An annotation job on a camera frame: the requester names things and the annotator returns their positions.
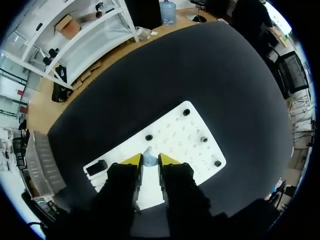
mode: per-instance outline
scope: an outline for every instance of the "black phone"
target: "black phone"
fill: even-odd
[[[106,169],[108,169],[108,165],[107,165],[106,161],[104,161],[104,160],[99,160],[97,163],[86,168],[86,170],[90,176],[98,174]]]

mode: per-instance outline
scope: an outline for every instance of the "black table surface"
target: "black table surface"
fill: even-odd
[[[89,208],[97,193],[83,166],[185,100],[197,109],[227,162],[200,185],[211,213],[230,216],[264,198],[291,156],[288,110],[257,52],[231,26],[211,22],[129,53],[62,113],[48,133],[67,185],[57,195],[61,203]],[[168,236],[165,205],[137,215],[132,234]]]

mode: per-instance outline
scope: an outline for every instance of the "white cabinet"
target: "white cabinet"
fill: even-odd
[[[103,2],[109,10],[101,18],[80,23],[81,30],[66,39],[55,30],[55,25],[67,14],[74,19],[96,12],[96,5]],[[124,0],[35,0],[16,30],[9,35],[1,52],[12,61],[64,87],[71,84],[104,54],[134,38],[139,41]],[[39,51],[48,57],[50,49],[59,49],[50,65],[35,64]],[[67,83],[55,78],[55,67],[66,67]]]

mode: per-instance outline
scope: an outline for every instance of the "black mesh chair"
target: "black mesh chair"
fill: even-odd
[[[197,23],[205,23],[207,19],[199,15],[199,10],[207,6],[208,0],[190,0],[190,2],[195,4],[196,14],[194,16],[188,16],[187,18]]]
[[[309,88],[304,67],[295,51],[280,56],[275,62],[266,62],[272,72],[284,99],[300,90]]]

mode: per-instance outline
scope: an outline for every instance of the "water jug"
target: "water jug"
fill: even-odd
[[[174,24],[176,22],[176,4],[172,1],[164,0],[160,2],[160,11],[162,23],[165,25]]]

